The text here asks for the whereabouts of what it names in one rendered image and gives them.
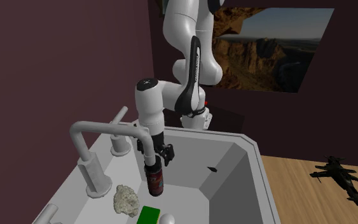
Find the green and yellow sponge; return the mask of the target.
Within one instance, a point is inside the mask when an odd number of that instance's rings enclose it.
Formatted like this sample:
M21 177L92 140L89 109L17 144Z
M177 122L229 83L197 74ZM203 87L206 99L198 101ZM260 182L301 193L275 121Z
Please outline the green and yellow sponge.
M143 206L136 224L158 224L160 209Z

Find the dark red-labelled bottle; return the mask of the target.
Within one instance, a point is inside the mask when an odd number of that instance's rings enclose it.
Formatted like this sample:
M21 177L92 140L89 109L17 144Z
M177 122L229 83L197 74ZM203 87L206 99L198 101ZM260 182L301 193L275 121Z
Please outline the dark red-labelled bottle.
M156 162L152 166L144 165L148 190L151 196L157 197L163 193L163 170L161 158L156 155Z

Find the grey sink basin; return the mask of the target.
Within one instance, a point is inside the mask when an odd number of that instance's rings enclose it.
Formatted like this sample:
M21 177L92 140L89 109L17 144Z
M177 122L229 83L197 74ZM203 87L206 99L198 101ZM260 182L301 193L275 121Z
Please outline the grey sink basin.
M114 186L126 185L141 207L160 209L174 216L176 224L280 224L257 144L242 134L168 127L165 142L175 157L163 167L160 196L148 192L144 159L132 149L123 157L110 152L107 134L91 147ZM207 167L215 167L217 172ZM137 217L117 214L116 189L104 197L90 198L79 169L74 169L47 204L59 209L51 219L62 224L136 224Z

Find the canyon landscape wall picture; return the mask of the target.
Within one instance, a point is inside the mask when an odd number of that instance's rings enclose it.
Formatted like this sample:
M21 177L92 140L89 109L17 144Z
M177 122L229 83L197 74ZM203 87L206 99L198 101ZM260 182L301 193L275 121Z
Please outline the canyon landscape wall picture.
M298 92L333 14L332 8L221 8L213 54L219 88Z

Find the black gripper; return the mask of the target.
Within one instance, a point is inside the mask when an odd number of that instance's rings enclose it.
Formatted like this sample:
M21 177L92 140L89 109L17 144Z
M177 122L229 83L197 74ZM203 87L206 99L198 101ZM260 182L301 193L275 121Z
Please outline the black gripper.
M151 136L153 140L154 149L157 149L157 153L164 159L165 167L168 166L169 162L175 157L174 148L172 144L164 144L164 134L160 132L159 134ZM144 153L144 147L142 141L137 139L137 150L141 153Z

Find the white egg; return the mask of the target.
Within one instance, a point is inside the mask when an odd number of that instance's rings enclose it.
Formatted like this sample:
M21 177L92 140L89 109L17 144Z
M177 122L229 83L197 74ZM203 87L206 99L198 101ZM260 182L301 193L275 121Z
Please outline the white egg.
M175 222L176 221L174 216L169 213L166 213L160 217L158 224L175 224Z

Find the grey bent faucet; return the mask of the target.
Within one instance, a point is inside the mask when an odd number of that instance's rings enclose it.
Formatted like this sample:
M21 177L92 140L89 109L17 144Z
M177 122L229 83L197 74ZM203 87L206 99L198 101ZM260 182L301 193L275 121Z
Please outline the grey bent faucet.
M82 135L83 132L136 137L143 144L145 164L152 166L156 163L153 140L147 128L88 121L75 122L71 125L69 133L80 156L78 167L87 183L86 193L90 198L97 199L105 196L112 187L112 181L104 174L97 155L89 151Z

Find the black toy aircraft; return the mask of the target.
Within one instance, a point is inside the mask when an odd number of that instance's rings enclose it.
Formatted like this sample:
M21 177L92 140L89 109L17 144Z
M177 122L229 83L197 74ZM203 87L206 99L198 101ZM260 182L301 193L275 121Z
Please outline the black toy aircraft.
M317 178L320 182L320 178L327 177L332 178L343 190L348 194L347 200L354 202L358 206L358 191L356 190L352 181L358 182L358 177L352 175L356 173L353 169L344 168L340 162L344 160L344 157L325 156L327 158L326 165L316 165L315 168L322 169L320 172L312 172L310 176Z

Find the pale rough lump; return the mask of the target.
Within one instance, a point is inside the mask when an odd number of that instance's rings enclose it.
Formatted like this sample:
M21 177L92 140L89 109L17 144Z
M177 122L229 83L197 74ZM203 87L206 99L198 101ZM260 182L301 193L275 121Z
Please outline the pale rough lump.
M133 218L139 212L139 198L135 191L126 185L118 185L113 198L114 210L117 214L125 214Z

